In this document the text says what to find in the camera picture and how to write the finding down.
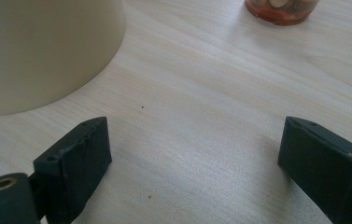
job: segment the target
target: screw hole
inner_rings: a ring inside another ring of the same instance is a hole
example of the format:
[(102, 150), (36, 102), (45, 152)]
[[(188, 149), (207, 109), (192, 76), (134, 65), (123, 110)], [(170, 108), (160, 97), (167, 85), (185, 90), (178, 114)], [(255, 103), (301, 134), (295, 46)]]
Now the screw hole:
[(18, 182), (18, 179), (15, 177), (7, 177), (4, 179), (0, 180), (0, 190), (7, 189), (11, 187), (12, 185), (16, 184)]
[(57, 161), (57, 156), (50, 156), (47, 158), (47, 161)]

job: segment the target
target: light wood grain surface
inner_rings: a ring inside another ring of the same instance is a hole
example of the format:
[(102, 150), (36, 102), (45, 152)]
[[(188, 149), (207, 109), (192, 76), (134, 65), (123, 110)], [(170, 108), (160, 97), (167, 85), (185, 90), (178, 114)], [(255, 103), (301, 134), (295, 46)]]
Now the light wood grain surface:
[(75, 223), (330, 223), (277, 166), (286, 116), (352, 142), (352, 0), (296, 26), (242, 0), (124, 0), (125, 38), (91, 82), (0, 116), (0, 175), (33, 170), (107, 116), (113, 162)]

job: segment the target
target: wooden table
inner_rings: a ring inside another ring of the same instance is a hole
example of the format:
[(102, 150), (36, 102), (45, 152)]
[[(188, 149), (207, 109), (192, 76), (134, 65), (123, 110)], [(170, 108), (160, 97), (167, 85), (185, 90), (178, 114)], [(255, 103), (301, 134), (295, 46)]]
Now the wooden table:
[(75, 223), (330, 223), (277, 166), (286, 116), (352, 142), (352, 0), (279, 27), (242, 0), (124, 0), (112, 62), (53, 104), (0, 116), (0, 175), (107, 116), (113, 162)]

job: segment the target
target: glass jar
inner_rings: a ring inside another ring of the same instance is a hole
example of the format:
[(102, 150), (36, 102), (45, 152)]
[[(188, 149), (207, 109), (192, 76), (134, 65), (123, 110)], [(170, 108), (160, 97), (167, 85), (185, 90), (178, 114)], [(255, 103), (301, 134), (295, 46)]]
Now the glass jar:
[(255, 17), (276, 25), (300, 23), (315, 9), (319, 0), (246, 0), (246, 8)]

